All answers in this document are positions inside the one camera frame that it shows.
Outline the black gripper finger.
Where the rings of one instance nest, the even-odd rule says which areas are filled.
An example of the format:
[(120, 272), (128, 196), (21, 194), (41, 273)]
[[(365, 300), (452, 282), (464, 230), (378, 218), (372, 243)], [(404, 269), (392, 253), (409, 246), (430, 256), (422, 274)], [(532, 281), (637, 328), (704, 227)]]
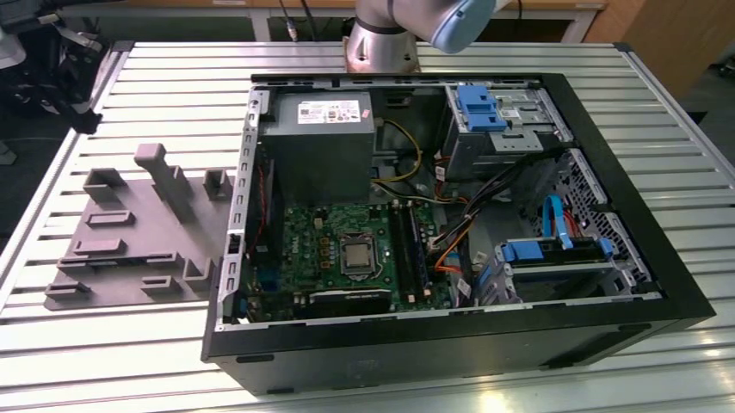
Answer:
[(56, 77), (65, 102), (70, 106), (70, 126), (77, 133), (92, 134), (101, 120), (90, 99), (106, 55), (106, 42), (97, 33), (76, 32), (62, 26), (57, 26), (56, 30), (61, 36)]

